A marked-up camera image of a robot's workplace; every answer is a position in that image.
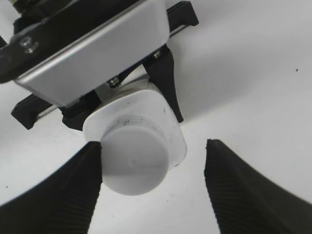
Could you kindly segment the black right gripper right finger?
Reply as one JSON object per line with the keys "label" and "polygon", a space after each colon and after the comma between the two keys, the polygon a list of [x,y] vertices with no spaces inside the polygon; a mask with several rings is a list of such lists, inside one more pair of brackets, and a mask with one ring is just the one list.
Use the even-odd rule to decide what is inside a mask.
{"label": "black right gripper right finger", "polygon": [[312,205],[272,182],[218,139],[207,140],[208,196],[222,234],[310,234]]}

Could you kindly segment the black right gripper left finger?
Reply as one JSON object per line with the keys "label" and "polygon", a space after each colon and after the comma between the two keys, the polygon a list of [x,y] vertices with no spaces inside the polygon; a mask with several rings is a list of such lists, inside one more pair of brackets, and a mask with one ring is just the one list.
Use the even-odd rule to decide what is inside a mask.
{"label": "black right gripper left finger", "polygon": [[86,234],[101,184],[101,144],[91,141],[44,181],[1,205],[0,232]]}

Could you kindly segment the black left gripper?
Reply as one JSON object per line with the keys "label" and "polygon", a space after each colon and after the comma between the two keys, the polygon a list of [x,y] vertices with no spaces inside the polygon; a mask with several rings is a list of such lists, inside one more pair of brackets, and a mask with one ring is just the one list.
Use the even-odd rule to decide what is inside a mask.
{"label": "black left gripper", "polygon": [[199,20],[188,0],[13,0],[13,36],[0,42],[0,81],[30,95],[11,112],[31,129],[50,108],[82,130],[100,105],[101,86],[115,89],[139,66],[159,89],[179,123],[175,62],[167,42]]}

